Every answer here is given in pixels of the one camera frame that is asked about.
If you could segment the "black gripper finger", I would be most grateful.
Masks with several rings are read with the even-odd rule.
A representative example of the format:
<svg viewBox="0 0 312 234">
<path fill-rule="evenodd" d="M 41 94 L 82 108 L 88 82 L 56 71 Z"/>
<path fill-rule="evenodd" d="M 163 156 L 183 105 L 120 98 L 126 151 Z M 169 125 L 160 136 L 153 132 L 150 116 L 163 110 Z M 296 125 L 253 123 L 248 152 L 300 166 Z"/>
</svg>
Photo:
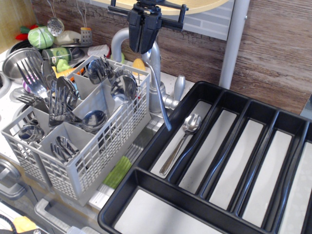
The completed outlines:
<svg viewBox="0 0 312 234">
<path fill-rule="evenodd" d="M 142 11 L 131 11 L 128 14 L 130 48 L 136 53 L 141 53 L 142 15 Z"/>
<path fill-rule="evenodd" d="M 161 24 L 162 24 L 161 15 L 158 14 L 143 15 L 140 46 L 139 46 L 140 54 L 145 54 L 152 48 L 156 40 L 158 31 L 161 28 Z"/>
</svg>

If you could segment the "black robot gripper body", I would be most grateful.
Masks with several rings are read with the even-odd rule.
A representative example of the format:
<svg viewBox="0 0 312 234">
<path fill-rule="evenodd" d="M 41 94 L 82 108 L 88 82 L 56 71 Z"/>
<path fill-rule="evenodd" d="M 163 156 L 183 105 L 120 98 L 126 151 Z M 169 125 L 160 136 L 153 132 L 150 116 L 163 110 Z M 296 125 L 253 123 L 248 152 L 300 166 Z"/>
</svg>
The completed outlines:
<svg viewBox="0 0 312 234">
<path fill-rule="evenodd" d="M 162 17 L 162 7 L 176 9 L 179 13 L 177 21 L 165 19 Z M 116 6 L 116 1 L 111 1 L 108 9 L 113 14 L 126 17 L 129 24 L 134 27 L 142 25 L 146 19 L 152 19 L 150 25 L 152 29 L 160 29 L 161 27 L 181 31 L 183 29 L 183 21 L 186 11 L 189 10 L 186 4 L 175 4 L 167 0 L 138 0 L 130 6 L 130 9 Z"/>
</svg>

